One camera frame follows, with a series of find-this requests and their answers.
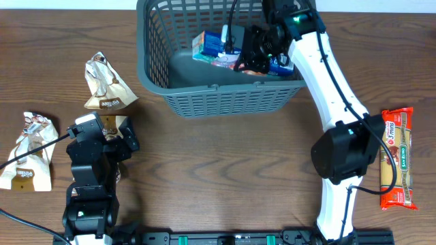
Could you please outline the cream snack pouch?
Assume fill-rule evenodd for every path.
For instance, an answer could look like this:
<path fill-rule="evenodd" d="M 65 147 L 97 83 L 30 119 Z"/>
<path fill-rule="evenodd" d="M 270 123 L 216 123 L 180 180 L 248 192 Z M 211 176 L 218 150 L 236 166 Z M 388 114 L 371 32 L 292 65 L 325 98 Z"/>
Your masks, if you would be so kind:
<path fill-rule="evenodd" d="M 87 109 L 120 110 L 138 99 L 102 52 L 85 63 L 84 77 L 91 92 Z"/>

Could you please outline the blue carton box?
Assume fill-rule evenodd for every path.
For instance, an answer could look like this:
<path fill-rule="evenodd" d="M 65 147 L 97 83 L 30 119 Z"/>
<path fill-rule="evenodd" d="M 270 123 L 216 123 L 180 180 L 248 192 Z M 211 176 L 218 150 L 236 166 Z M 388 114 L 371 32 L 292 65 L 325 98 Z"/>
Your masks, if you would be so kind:
<path fill-rule="evenodd" d="M 239 54 L 229 54 L 223 52 L 221 43 L 221 33 L 203 31 L 192 41 L 192 59 L 202 61 L 213 66 L 225 67 L 233 70 Z M 240 71 L 252 76 L 277 76 L 288 77 L 294 73 L 294 65 L 288 67 L 278 67 L 275 61 L 271 61 L 269 73 L 256 73 L 254 71 Z"/>

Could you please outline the orange spaghetti packet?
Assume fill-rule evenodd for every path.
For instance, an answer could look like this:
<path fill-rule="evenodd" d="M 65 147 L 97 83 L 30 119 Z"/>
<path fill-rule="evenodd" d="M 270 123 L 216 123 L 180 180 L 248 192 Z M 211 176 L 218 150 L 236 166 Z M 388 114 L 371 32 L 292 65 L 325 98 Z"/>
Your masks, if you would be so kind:
<path fill-rule="evenodd" d="M 396 183 L 393 189 L 380 196 L 380 207 L 384 210 L 402 206 L 411 210 L 418 207 L 413 202 L 413 178 L 411 175 L 411 119 L 412 107 L 384 110 L 385 122 L 383 141 L 387 145 L 393 162 L 383 148 L 380 149 L 380 190 L 385 191 L 392 183 L 392 166 L 396 167 Z"/>

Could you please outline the cream pouch under arm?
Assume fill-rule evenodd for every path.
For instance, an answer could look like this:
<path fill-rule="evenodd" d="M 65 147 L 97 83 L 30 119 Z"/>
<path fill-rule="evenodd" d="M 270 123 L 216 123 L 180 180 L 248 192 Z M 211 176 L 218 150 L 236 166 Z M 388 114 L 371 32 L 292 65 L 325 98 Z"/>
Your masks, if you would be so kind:
<path fill-rule="evenodd" d="M 104 127 L 104 135 L 108 140 L 119 133 L 118 128 L 121 126 L 121 123 L 126 118 L 126 116 L 113 115 L 99 115 L 99 117 L 101 118 Z M 114 192 L 116 186 L 116 184 L 74 184 L 74 188 L 79 195 L 82 195 L 88 189 L 91 189 L 94 195 L 109 195 Z"/>

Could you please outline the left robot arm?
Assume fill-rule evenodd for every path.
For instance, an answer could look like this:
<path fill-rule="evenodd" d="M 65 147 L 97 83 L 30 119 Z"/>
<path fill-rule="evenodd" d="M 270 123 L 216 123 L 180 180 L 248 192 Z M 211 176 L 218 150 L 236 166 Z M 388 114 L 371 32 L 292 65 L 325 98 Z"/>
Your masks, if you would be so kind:
<path fill-rule="evenodd" d="M 63 226 L 64 238 L 71 244 L 142 243 L 136 224 L 116 226 L 119 163 L 130 159 L 140 148 L 130 118 L 122 117 L 117 130 L 117 136 L 106 139 L 100 118 L 68 129 L 74 138 L 66 148 L 74 182 L 66 192 Z"/>

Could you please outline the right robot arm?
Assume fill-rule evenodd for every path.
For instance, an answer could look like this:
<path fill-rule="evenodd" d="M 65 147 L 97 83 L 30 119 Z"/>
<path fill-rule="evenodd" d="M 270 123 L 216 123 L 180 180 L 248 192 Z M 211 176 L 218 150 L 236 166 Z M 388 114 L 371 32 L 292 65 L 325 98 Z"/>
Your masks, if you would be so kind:
<path fill-rule="evenodd" d="M 349 87 L 320 14 L 309 1 L 263 1 L 268 29 L 252 27 L 243 41 L 235 72 L 266 74 L 270 62 L 293 64 L 315 102 L 323 135 L 311 148 L 322 178 L 322 203 L 312 244 L 356 244 L 352 214 L 357 192 L 384 133 L 381 115 L 371 116 Z"/>

